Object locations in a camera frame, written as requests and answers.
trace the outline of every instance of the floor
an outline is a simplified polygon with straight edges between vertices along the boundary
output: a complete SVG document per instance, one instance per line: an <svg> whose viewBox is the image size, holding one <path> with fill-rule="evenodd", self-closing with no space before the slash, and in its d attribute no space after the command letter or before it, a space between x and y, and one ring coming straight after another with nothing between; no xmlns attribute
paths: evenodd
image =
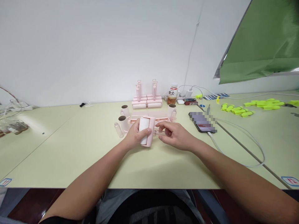
<svg viewBox="0 0 299 224"><path fill-rule="evenodd" d="M11 211L8 217L28 224L37 224L44 213L51 207L63 191L64 189L30 189L17 206ZM225 190L210 190L210 192L223 207L232 224L258 223L239 205L237 205ZM293 197L299 196L299 191L288 191L288 193ZM195 199L197 208L202 214L205 222L207 224L212 224L203 205L200 203L196 195Z"/></svg>

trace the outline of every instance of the forearm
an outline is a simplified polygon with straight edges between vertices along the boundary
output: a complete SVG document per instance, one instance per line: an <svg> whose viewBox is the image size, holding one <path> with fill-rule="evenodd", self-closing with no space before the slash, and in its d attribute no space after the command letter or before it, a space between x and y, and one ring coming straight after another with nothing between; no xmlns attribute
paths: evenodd
<svg viewBox="0 0 299 224"><path fill-rule="evenodd" d="M109 185L128 151L123 142L111 149L65 189L43 219L51 216L73 220L85 218Z"/></svg>
<svg viewBox="0 0 299 224"><path fill-rule="evenodd" d="M231 197L257 220L265 223L299 221L299 203L261 176L206 143L197 143L192 152L221 181Z"/></svg>

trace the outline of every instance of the beverage bottle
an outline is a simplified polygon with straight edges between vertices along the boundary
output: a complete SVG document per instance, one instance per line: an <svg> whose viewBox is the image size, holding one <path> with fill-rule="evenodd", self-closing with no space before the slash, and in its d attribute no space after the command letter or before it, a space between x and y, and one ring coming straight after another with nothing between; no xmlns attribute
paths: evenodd
<svg viewBox="0 0 299 224"><path fill-rule="evenodd" d="M178 94L178 84L174 82L171 84L171 88L168 92L167 104L175 104L175 101L177 99L177 94Z"/></svg>

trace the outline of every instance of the pixelated screen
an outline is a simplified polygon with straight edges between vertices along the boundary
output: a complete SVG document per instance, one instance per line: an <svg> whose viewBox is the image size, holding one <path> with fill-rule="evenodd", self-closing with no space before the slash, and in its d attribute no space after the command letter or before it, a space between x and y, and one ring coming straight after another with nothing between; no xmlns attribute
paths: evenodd
<svg viewBox="0 0 299 224"><path fill-rule="evenodd" d="M190 112L189 117L200 132L217 132L217 119L213 118L212 115L206 112Z"/></svg>

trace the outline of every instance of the hand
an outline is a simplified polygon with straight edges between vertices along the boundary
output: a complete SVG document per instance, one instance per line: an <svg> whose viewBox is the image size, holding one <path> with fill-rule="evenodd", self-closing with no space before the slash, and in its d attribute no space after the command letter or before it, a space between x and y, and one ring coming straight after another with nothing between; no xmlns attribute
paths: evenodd
<svg viewBox="0 0 299 224"><path fill-rule="evenodd" d="M165 134L168 136L159 136L159 139L173 147L180 150L192 151L195 145L200 143L200 140L191 135L183 126L179 123L172 123L168 121L162 121L156 124L159 127L159 132L165 129Z"/></svg>
<svg viewBox="0 0 299 224"><path fill-rule="evenodd" d="M127 133L127 136L122 140L122 144L129 150L138 146L143 139L143 137L149 135L152 132L152 129L147 128L139 132L139 122L140 119L137 119L135 123L131 126L130 130Z"/></svg>

